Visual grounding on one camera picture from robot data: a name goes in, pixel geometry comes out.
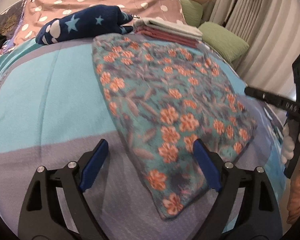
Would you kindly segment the white gloved right hand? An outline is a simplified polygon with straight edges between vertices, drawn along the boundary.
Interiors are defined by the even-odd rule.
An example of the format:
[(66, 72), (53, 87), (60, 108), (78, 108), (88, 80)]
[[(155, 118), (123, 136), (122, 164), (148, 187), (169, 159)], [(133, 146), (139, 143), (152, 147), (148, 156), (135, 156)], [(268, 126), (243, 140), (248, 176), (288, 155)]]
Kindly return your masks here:
[(281, 161), (285, 164), (288, 160), (294, 157), (294, 148), (295, 142), (292, 137), (289, 135), (289, 126), (285, 124), (283, 127), (283, 145), (281, 149)]

